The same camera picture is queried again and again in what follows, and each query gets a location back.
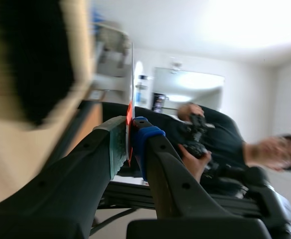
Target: black t-shirt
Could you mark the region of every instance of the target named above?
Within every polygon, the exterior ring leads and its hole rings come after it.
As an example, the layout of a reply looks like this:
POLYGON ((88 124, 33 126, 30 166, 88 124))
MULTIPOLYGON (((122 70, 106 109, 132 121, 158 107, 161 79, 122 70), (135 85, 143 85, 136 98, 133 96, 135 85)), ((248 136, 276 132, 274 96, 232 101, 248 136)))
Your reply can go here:
MULTIPOLYGON (((103 104, 103 121, 107 121, 116 116, 125 116, 128 106, 115 103, 103 104)), ((201 106, 204 110, 206 122, 214 125, 208 128, 206 134, 202 138, 202 143, 207 150, 212 152, 212 159, 220 166, 227 164, 235 167, 247 167, 243 159, 243 140, 239 134, 233 120, 225 114, 201 106)), ((170 116, 155 113, 148 109, 136 107, 136 116, 143 116, 147 120, 165 131, 167 139, 178 152, 177 145, 180 135, 179 128, 183 122, 173 119, 170 116)), ((123 167, 119 175, 139 177, 140 170, 135 160, 132 160, 131 167, 123 167)), ((218 179, 201 178, 201 185, 208 193, 235 195, 240 188, 237 184, 221 182, 218 179)))

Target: blue clamp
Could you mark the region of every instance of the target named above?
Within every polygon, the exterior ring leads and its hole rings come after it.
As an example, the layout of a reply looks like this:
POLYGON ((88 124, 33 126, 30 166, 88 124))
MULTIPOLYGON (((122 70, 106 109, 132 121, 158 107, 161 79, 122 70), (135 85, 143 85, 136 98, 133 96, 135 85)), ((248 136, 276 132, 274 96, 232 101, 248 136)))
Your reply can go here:
MULTIPOLYGON (((143 120, 147 121, 144 117, 136 117, 134 120, 143 120)), ((136 157, 136 160, 138 162, 138 165, 140 167, 142 177, 147 182, 146 177, 146 158, 145 158, 145 146, 146 146, 146 140, 150 137, 156 136, 156 135, 163 135, 165 136, 165 132, 161 130, 160 128, 156 126, 145 126, 142 128, 139 128, 138 131, 132 131, 131 134, 131 143, 133 148, 133 153, 136 157)))

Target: wire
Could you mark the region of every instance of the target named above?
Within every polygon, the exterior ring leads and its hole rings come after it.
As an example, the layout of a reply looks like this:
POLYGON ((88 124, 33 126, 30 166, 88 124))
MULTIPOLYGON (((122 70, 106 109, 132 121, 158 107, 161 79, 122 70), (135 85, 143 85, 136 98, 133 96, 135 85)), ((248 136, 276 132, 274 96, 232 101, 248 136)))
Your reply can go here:
POLYGON ((112 223, 114 220, 119 219, 119 218, 122 218, 122 217, 124 217, 124 216, 126 216, 126 215, 129 215, 129 214, 131 214, 131 213, 134 213, 136 210, 137 210, 137 209, 135 209, 135 208, 131 208, 131 209, 125 210, 125 211, 123 211, 123 212, 121 212, 121 213, 118 213, 118 214, 116 214, 116 215, 114 215, 114 216, 112 216, 112 217, 106 219, 106 220, 103 221, 102 223, 96 225, 94 228, 91 228, 91 230, 90 230, 90 234, 89 234, 89 235, 91 236, 92 234, 96 233, 96 232, 99 231, 100 229, 104 228, 104 227, 105 227, 106 225, 108 225, 109 223, 112 223))

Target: ceiling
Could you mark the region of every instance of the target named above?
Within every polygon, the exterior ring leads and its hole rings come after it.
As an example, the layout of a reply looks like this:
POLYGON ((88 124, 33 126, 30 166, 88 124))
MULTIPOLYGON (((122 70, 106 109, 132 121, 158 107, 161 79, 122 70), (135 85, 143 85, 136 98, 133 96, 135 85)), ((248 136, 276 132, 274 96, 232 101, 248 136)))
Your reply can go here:
POLYGON ((291 0, 94 0, 135 47, 279 66, 291 60, 291 0))

